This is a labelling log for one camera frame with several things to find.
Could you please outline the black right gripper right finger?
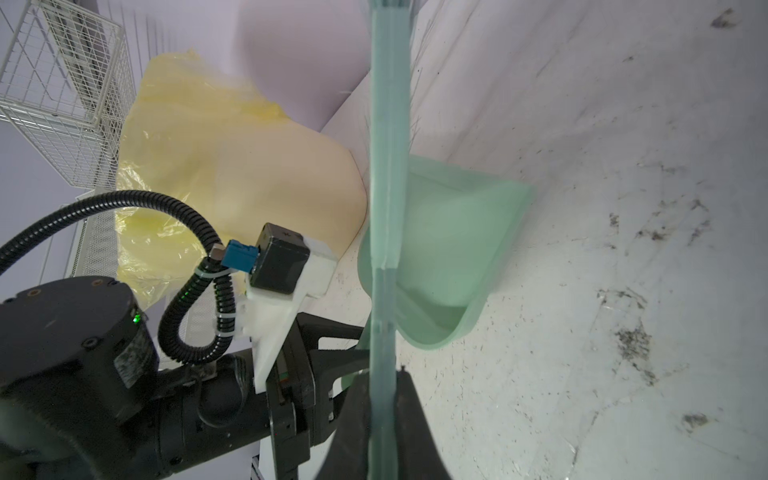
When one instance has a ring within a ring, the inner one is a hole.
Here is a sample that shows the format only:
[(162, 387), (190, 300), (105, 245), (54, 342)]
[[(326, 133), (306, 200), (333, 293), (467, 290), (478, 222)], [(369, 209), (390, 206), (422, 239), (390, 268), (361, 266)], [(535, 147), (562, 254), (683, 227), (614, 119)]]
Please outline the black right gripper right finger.
[(396, 374), (395, 435), (398, 478), (438, 480), (451, 478), (440, 457), (414, 382), (404, 368)]

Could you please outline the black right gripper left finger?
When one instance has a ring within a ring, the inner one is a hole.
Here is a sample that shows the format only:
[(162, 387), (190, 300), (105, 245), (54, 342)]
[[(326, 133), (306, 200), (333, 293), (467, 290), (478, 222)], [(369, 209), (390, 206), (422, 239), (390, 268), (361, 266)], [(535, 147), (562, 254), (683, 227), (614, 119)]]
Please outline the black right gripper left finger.
[(362, 373), (346, 390), (336, 431), (316, 479), (367, 479), (370, 426), (369, 375)]

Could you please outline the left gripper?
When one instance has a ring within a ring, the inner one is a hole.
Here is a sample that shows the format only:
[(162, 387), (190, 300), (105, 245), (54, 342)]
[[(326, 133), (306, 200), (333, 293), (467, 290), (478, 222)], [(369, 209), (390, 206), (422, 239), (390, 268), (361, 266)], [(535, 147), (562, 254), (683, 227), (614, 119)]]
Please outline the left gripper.
[(362, 327), (314, 314), (296, 316), (266, 381), (278, 479), (297, 479), (311, 448), (335, 431), (346, 392), (335, 395), (334, 383), (369, 365), (368, 350), (322, 348), (320, 340), (359, 341), (362, 333)]

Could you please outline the green plastic dustpan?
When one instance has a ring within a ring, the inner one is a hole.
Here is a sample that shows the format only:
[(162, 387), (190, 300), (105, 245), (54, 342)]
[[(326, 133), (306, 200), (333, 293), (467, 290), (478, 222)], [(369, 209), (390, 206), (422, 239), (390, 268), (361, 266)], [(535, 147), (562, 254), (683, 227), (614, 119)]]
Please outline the green plastic dustpan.
[[(439, 348), (475, 325), (533, 191), (519, 182), (409, 156), (396, 273), (396, 335)], [(357, 260), (371, 298), (369, 223)], [(371, 313), (359, 346), (369, 351)]]

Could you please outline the green hand brush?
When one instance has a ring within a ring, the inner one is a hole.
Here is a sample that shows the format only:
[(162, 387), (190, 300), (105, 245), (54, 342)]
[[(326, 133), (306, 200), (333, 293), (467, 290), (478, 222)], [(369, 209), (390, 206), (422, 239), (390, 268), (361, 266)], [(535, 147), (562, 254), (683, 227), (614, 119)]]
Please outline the green hand brush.
[(411, 1), (370, 4), (370, 199), (372, 270), (368, 476), (398, 476), (395, 436), (396, 273), (400, 262), (410, 148)]

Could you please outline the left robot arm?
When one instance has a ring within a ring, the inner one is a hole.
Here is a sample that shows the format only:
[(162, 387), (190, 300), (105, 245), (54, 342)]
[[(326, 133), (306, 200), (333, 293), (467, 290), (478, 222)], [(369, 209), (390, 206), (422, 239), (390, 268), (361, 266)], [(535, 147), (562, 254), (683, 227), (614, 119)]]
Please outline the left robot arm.
[(335, 431), (339, 378), (364, 350), (322, 338), (362, 329), (299, 307), (335, 269), (319, 242), (266, 224), (254, 246), (223, 244), (196, 210), (140, 190), (94, 195), (35, 222), (1, 249), (8, 269), (66, 227), (138, 207), (170, 215), (204, 254), (156, 332), (131, 288), (78, 276), (1, 305), (1, 475), (5, 479), (165, 479), (264, 439), (282, 479)]

